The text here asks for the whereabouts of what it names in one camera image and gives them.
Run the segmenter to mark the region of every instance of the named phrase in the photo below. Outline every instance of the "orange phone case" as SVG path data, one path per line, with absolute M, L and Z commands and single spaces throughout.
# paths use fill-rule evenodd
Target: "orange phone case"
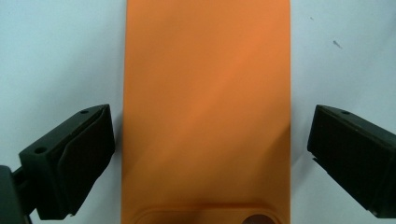
M 127 6 L 123 224 L 290 223 L 289 1 Z

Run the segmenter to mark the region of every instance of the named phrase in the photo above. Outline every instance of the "white surface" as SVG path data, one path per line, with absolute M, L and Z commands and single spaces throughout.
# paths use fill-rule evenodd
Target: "white surface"
M 316 104 L 396 133 L 396 2 L 292 0 L 291 15 L 291 223 L 394 223 L 362 209 L 311 160 L 306 141 Z M 92 105 L 110 103 L 120 140 L 124 20 L 125 0 L 0 0 L 1 164 L 15 170 L 19 151 Z M 120 151 L 75 217 L 32 218 L 120 223 Z
M 306 152 L 317 104 L 396 133 L 395 22 L 395 1 L 291 1 L 291 223 L 395 222 L 365 211 Z
M 86 107 L 110 104 L 120 142 L 125 0 L 0 0 L 0 164 Z M 120 144 L 75 217 L 120 223 Z

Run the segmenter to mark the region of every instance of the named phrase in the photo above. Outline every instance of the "screw hole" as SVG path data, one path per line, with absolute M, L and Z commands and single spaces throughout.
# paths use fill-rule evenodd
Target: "screw hole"
M 35 153 L 36 154 L 41 154 L 43 152 L 47 151 L 47 149 L 45 147 L 38 147 L 35 149 Z
M 270 217 L 266 215 L 253 215 L 245 219 L 242 224 L 276 224 Z

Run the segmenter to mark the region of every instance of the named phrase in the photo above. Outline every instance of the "orange plastic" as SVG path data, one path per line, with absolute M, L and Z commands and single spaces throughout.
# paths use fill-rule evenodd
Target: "orange plastic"
M 127 10 L 122 223 L 290 223 L 289 1 Z

